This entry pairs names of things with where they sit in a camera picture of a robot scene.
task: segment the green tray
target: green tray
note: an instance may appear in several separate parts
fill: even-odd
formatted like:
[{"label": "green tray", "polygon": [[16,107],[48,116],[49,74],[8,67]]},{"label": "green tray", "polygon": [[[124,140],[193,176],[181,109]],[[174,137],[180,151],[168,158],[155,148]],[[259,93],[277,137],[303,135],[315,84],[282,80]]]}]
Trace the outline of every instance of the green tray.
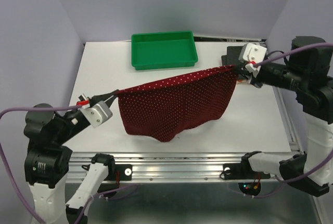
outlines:
[{"label": "green tray", "polygon": [[132,35],[132,66],[136,70],[192,67],[197,61],[191,31]]}]

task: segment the white wall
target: white wall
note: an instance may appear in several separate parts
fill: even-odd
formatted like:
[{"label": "white wall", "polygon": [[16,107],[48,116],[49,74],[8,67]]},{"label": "white wall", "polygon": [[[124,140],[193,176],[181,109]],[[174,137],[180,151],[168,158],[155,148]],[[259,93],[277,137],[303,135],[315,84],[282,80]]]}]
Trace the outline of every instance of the white wall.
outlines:
[{"label": "white wall", "polygon": [[[269,50],[290,50],[291,40],[297,35],[314,35],[324,38],[327,42],[333,42],[332,2],[333,0],[289,0],[268,37]],[[301,140],[305,143],[307,128],[302,107],[296,102],[295,93],[284,91],[283,96]],[[330,220],[333,221],[332,197],[331,192],[324,195],[322,200],[327,206]]]},{"label": "white wall", "polygon": [[118,41],[134,33],[267,38],[287,0],[60,0],[84,41]]},{"label": "white wall", "polygon": [[[68,105],[83,46],[59,0],[0,0],[0,110]],[[25,113],[0,121],[0,138],[19,187],[32,197],[23,165]],[[0,222],[29,223],[0,162]]]}]

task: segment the red polka dot fabric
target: red polka dot fabric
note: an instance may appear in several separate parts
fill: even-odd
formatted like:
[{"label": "red polka dot fabric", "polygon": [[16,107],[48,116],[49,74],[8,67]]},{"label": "red polka dot fabric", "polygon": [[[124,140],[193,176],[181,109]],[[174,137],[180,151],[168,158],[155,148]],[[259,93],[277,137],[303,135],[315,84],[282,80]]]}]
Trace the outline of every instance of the red polka dot fabric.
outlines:
[{"label": "red polka dot fabric", "polygon": [[216,67],[121,90],[117,94],[125,130],[168,142],[185,129],[217,120],[237,77],[232,66]]}]

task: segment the metal bracket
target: metal bracket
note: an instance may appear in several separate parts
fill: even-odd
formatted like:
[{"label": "metal bracket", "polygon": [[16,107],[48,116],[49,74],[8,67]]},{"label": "metal bracket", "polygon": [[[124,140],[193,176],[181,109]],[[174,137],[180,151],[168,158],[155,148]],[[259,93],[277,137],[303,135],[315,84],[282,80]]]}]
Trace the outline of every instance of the metal bracket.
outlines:
[{"label": "metal bracket", "polygon": [[94,128],[112,117],[112,112],[104,101],[92,107],[89,107],[89,105],[82,106],[80,111]]},{"label": "metal bracket", "polygon": [[119,180],[120,181],[131,181],[133,166],[131,164],[116,164],[115,173],[113,175],[109,175],[106,180],[116,181],[117,179],[117,171],[119,171]]},{"label": "metal bracket", "polygon": [[[223,180],[254,180],[259,172],[244,170],[241,163],[225,163],[223,164],[224,170],[220,174]],[[261,179],[270,179],[270,174],[260,172]]]}]

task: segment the white table surface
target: white table surface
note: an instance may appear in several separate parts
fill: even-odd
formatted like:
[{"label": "white table surface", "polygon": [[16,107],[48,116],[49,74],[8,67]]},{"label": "white table surface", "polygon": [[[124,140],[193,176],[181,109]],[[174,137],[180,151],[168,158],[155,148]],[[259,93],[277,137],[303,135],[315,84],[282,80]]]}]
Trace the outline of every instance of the white table surface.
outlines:
[{"label": "white table surface", "polygon": [[[226,54],[227,46],[243,44],[198,42],[199,61],[192,68],[136,71],[131,66],[130,42],[86,43],[71,105],[77,102],[82,93],[86,96],[99,95],[220,66],[221,55]],[[290,152],[275,95],[269,86],[256,89],[247,84],[238,84],[228,108],[219,120],[185,130],[167,143],[151,137],[128,135],[120,118],[117,100],[111,110],[113,117],[109,121],[96,129],[88,127],[66,145],[74,152]]]}]

